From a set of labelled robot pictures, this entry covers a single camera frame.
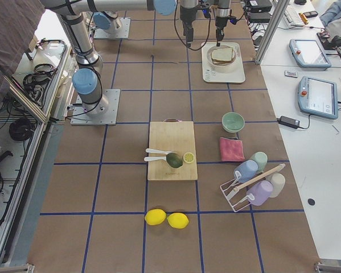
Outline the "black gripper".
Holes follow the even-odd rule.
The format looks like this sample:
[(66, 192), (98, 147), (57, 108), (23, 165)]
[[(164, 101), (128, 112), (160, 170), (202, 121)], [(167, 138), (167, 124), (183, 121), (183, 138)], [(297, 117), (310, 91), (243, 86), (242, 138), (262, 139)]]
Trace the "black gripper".
[(227, 26), (230, 16), (230, 8), (227, 9), (216, 9), (216, 46), (220, 46), (220, 42), (224, 39), (224, 28)]
[(191, 43), (194, 38), (194, 28), (192, 26), (193, 21), (196, 20), (196, 13), (198, 11), (198, 7), (180, 7), (180, 19), (183, 24), (183, 35), (186, 38), (186, 46), (187, 48), (191, 48)]

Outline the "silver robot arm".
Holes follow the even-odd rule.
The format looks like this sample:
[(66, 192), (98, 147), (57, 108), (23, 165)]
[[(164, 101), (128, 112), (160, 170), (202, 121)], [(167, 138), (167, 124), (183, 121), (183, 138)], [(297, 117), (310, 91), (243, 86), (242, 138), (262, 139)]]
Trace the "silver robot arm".
[[(183, 36), (185, 40), (182, 43), (191, 48), (191, 43), (194, 39), (193, 22), (196, 20), (196, 14), (201, 11), (204, 17), (208, 20), (211, 19), (211, 8), (216, 7), (215, 11), (215, 26), (216, 26), (216, 45), (219, 46), (220, 42), (224, 39), (224, 28), (228, 22), (236, 24), (237, 19), (232, 16), (231, 2), (230, 1), (171, 1), (166, 4), (165, 1), (154, 1), (155, 10), (168, 16), (179, 11), (179, 18), (183, 26)], [(122, 27), (121, 20), (115, 11), (97, 11), (91, 15), (91, 20), (95, 26), (108, 33), (118, 30)]]
[(72, 83), (81, 99), (79, 114), (68, 116), (71, 121), (81, 124), (99, 124), (101, 118), (109, 111), (109, 100), (101, 82), (102, 58), (96, 52), (88, 31), (85, 28), (84, 12), (107, 12), (127, 10), (156, 11), (162, 15), (170, 15), (180, 4), (181, 19), (186, 32), (192, 31), (199, 7), (198, 1), (41, 1), (43, 6), (55, 12), (61, 19), (61, 25), (68, 36), (76, 54), (79, 70), (74, 73)]

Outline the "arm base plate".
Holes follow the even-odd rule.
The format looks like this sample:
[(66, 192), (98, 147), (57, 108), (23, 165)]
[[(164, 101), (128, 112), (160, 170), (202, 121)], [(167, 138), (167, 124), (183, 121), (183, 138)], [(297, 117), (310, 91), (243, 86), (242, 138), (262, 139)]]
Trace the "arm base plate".
[(100, 103), (89, 111), (91, 108), (82, 104), (81, 98), (77, 96), (76, 103), (80, 105), (73, 108), (70, 123), (72, 126), (115, 125), (119, 100), (119, 89), (105, 89)]
[(108, 19), (95, 17), (95, 26), (92, 29), (94, 39), (127, 39), (130, 29), (130, 18)]

